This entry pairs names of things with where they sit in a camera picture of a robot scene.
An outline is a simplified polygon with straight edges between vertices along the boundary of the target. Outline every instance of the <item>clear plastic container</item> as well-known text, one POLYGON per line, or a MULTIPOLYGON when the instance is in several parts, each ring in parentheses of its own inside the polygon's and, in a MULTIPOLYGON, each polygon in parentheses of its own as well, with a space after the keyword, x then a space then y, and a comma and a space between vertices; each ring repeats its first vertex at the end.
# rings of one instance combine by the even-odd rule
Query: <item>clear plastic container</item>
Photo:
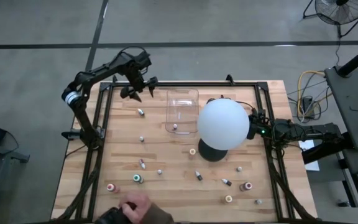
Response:
POLYGON ((175 134, 197 132, 198 90, 171 89, 167 91, 167 120, 165 129, 175 134))

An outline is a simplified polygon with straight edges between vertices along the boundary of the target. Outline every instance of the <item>gray floor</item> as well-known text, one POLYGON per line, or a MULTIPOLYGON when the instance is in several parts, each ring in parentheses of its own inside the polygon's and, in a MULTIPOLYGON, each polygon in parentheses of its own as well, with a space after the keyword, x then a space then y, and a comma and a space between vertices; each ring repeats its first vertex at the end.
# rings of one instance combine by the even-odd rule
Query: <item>gray floor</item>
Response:
MULTIPOLYGON (((332 41, 336 28, 318 18, 301 20, 308 0, 110 0, 100 43, 207 41, 332 41)), ((0 0, 0 44, 90 44, 102 0, 0 0)), ((343 40, 358 40, 358 26, 343 40)), ((284 80, 296 90, 305 70, 336 63, 336 46, 203 47, 147 49, 148 77, 160 80, 284 80)), ((98 49, 97 66, 116 49, 98 49)), ((0 197, 0 223, 48 220, 67 142, 60 136, 73 113, 60 99, 64 87, 85 68, 89 49, 0 50, 0 127, 10 130, 30 162, 12 164, 0 197)), ((343 64, 358 45, 341 46, 343 64)), ((312 83, 323 80, 314 77, 312 83)), ((326 84, 307 90, 317 96, 326 84)), ((345 130, 335 100, 316 124, 345 130)), ((345 200, 338 183, 311 183, 319 217, 358 223, 358 208, 337 208, 345 200)))

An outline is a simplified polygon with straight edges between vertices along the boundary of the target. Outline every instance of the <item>white sphere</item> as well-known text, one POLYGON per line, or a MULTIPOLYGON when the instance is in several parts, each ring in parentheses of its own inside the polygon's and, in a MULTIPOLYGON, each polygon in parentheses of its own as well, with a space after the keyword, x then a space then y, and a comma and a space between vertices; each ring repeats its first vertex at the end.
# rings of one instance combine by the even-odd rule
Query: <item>white sphere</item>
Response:
POLYGON ((234 100, 216 99, 201 110, 197 128, 208 146, 229 150, 247 138, 249 118, 245 109, 234 100))

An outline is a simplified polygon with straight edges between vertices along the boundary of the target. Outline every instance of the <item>human hand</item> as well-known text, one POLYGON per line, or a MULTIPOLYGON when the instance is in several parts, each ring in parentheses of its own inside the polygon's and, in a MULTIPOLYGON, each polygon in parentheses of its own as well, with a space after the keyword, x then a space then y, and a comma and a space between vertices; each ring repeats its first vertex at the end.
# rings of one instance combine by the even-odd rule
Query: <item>human hand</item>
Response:
POLYGON ((132 223, 140 223, 151 205, 149 196, 144 192, 129 192, 119 202, 122 212, 132 223), (134 203, 136 205, 135 210, 132 210, 127 202, 134 203))

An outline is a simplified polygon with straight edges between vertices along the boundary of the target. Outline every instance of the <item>wooden table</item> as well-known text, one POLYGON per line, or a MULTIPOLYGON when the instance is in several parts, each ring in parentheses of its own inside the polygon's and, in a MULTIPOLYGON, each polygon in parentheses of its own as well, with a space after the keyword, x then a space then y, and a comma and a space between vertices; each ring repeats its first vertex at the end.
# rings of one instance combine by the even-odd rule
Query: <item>wooden table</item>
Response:
MULTIPOLYGON (((292 119, 284 82, 267 82, 275 117, 292 119)), ((189 160, 189 150, 197 149, 199 137, 197 134, 175 135, 165 129, 168 89, 156 88, 154 98, 148 91, 143 92, 140 94, 143 103, 121 99, 121 89, 114 89, 94 217, 116 207, 125 193, 144 190, 159 207, 171 213, 176 222, 275 221, 277 217, 262 138, 256 136, 253 140, 244 141, 219 162, 208 162, 199 154, 189 160), (144 117, 139 116, 138 108, 144 110, 144 117), (140 142, 139 136, 143 136, 145 141, 140 142), (139 159, 145 161, 145 170, 140 167, 139 159), (243 168, 242 172, 236 172, 238 166, 243 168), (157 169, 162 169, 163 174, 158 175, 157 169), (201 173, 203 181, 197 180, 195 170, 201 173), (134 174, 140 174, 144 183, 134 183, 134 174), (224 185, 221 179, 230 180, 232 186, 224 185), (251 182, 253 188, 241 192, 239 184, 245 181, 251 182), (108 192, 106 186, 109 183, 120 186, 121 192, 108 192), (222 203, 225 195, 231 195, 233 202, 222 203), (257 205, 257 199, 263 200, 263 203, 257 205)), ((90 118, 94 115, 98 90, 99 85, 95 85, 91 91, 87 108, 90 118)), ((220 95, 256 107, 253 88, 200 87, 197 90, 200 110, 208 99, 219 98, 220 95)), ((73 127, 79 128, 76 121, 73 127)), ((72 141, 67 153, 82 144, 79 140, 72 141)), ((83 149, 65 160, 52 218, 61 215, 78 193, 85 157, 86 149, 83 149)), ((284 161, 291 190, 307 211, 316 217, 301 151, 296 147, 286 148, 284 161)), ((286 216, 281 191, 280 198, 286 216)))

